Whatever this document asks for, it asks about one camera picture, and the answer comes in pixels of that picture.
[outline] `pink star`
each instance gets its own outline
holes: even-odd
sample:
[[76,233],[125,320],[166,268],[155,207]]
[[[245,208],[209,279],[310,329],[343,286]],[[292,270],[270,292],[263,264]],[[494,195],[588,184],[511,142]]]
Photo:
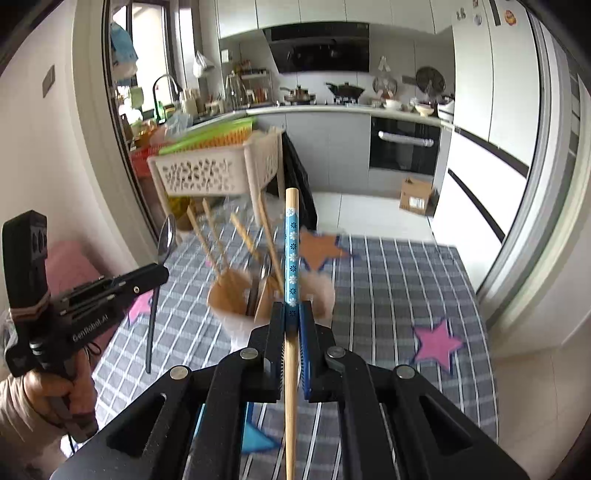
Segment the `pink star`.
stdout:
[[414,333],[421,342],[421,346],[414,358],[415,362],[421,360],[435,360],[448,372],[451,372],[450,356],[462,347],[463,342],[449,335],[447,321],[442,320],[433,330],[427,328],[415,328]]
[[150,300],[152,299],[153,292],[153,290],[147,291],[135,299],[135,303],[131,306],[127,314],[130,325],[135,323],[140,313],[150,313]]

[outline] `countertop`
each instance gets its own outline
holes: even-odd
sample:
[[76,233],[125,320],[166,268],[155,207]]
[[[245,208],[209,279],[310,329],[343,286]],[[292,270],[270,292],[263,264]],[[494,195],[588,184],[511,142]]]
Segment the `countertop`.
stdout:
[[386,108],[374,108],[366,105],[282,105],[282,106],[267,106],[261,108],[249,108],[247,110],[238,110],[234,112],[223,113],[211,120],[201,122],[189,129],[194,131],[201,127],[206,127],[224,120],[235,120],[246,116],[269,115],[272,113],[314,113],[314,112],[332,112],[332,113],[362,113],[365,115],[378,116],[380,118],[393,118],[407,122],[415,122],[418,124],[433,125],[435,127],[442,127],[453,129],[453,124],[445,122],[435,116],[420,116],[418,113],[400,112]]

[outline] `screw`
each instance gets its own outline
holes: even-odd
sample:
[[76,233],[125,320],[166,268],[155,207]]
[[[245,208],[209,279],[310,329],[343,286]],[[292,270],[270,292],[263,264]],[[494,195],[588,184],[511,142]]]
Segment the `screw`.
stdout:
[[345,356],[345,349],[339,346],[330,346],[326,353],[331,358],[343,358]]
[[240,356],[244,360],[254,360],[258,356],[258,351],[256,348],[247,346],[246,348],[240,350]]
[[187,367],[172,367],[170,371],[170,378],[173,380],[182,380],[189,374]]
[[400,365],[399,367],[396,367],[396,374],[403,380],[410,380],[414,377],[414,368],[409,367],[408,365]]

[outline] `range hood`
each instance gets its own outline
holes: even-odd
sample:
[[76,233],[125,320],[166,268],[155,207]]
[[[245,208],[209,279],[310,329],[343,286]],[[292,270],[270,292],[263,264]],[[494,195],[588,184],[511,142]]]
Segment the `range hood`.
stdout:
[[369,71],[367,23],[298,23],[263,32],[280,73]]

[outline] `oven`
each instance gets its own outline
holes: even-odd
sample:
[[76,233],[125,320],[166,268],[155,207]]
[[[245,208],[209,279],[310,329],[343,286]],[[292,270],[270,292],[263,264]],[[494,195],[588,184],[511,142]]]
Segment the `oven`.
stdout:
[[433,176],[440,135],[433,125],[372,117],[369,168]]

